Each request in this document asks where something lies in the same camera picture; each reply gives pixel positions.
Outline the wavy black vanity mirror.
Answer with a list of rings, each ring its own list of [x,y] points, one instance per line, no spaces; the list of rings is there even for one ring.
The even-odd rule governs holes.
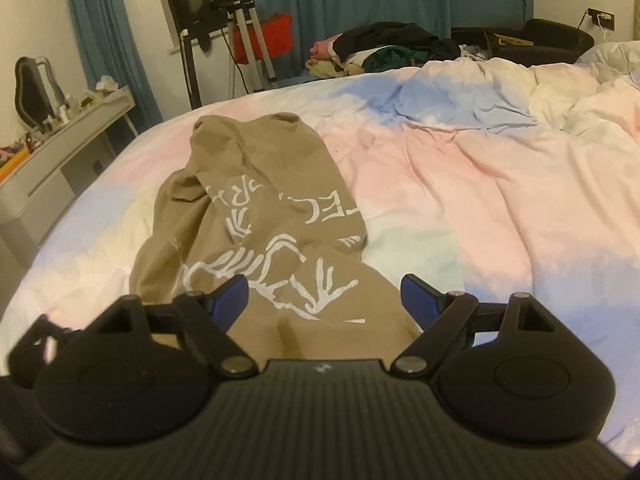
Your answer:
[[[55,117],[65,94],[55,79],[50,61],[22,56],[14,67],[14,105],[28,128],[44,130],[44,121]]]

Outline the red bag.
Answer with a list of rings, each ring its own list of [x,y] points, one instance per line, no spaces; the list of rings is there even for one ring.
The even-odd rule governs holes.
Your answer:
[[[270,58],[278,58],[292,50],[294,46],[294,38],[292,33],[293,18],[290,14],[276,13],[270,16],[268,20],[260,23],[262,36]],[[241,38],[239,27],[231,26],[232,40],[231,49],[235,62],[247,65],[248,57]]]

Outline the black floor stand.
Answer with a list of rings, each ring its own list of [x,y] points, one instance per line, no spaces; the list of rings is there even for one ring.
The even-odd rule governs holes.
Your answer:
[[[209,47],[210,38],[206,26],[202,22],[203,9],[201,6],[192,12],[188,0],[175,0],[175,7],[175,24],[178,32],[183,76],[186,82],[186,93],[191,110],[196,110],[203,103],[198,84],[193,43],[196,41],[200,46]]]

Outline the wall power socket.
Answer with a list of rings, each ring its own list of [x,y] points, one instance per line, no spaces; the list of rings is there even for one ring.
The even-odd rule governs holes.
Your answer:
[[[588,8],[587,13],[591,18],[592,24],[602,27],[605,30],[614,32],[615,30],[615,16],[612,13],[600,11],[593,8]]]

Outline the pile of dark clothes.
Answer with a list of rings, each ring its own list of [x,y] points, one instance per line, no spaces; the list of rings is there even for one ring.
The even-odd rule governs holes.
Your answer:
[[[454,40],[440,38],[417,24],[376,22],[316,42],[309,50],[306,69],[319,79],[342,78],[422,67],[460,56]]]

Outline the teal curtain left panel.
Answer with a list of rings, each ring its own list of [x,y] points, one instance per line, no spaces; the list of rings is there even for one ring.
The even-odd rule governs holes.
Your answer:
[[[82,68],[93,87],[104,76],[127,86],[136,108],[132,121],[144,131],[163,121],[134,42],[124,0],[67,0]]]

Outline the silver tripod stand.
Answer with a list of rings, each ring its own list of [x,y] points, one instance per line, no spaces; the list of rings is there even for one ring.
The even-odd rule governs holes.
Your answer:
[[[214,9],[228,16],[228,44],[231,44],[231,26],[239,27],[248,57],[253,92],[262,92],[277,85],[278,78],[269,56],[256,9],[256,0],[209,0]]]

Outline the tan printed t-shirt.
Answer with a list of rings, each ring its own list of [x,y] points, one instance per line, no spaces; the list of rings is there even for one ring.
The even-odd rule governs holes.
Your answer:
[[[204,116],[186,166],[160,186],[129,289],[167,304],[242,275],[250,296],[230,335],[257,362],[390,362],[418,328],[363,262],[367,238],[340,170],[298,116]]]

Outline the white dressing table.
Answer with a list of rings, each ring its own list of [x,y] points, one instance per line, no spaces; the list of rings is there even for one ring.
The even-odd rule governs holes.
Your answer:
[[[44,142],[1,181],[1,240],[24,268],[67,208],[115,159],[107,129],[128,116],[136,103],[122,87],[90,106]]]

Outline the orange tray with items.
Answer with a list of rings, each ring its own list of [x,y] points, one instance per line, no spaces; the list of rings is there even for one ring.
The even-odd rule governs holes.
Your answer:
[[[8,177],[11,177],[12,174],[17,170],[19,166],[30,156],[30,151],[26,146],[23,146],[19,151],[15,153],[10,153],[10,157],[4,159],[6,156],[6,152],[3,153],[1,159],[1,168],[0,168],[0,181],[3,182]]]

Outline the pastel tie-dye duvet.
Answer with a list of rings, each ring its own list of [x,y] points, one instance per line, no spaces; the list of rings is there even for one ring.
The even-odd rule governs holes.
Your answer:
[[[204,116],[294,114],[355,200],[365,264],[484,302],[527,292],[608,367],[601,440],[639,458],[639,46],[575,64],[458,58],[244,96],[164,122],[126,148],[49,236],[1,321],[9,353],[46,314],[72,330],[132,294],[160,186]]]

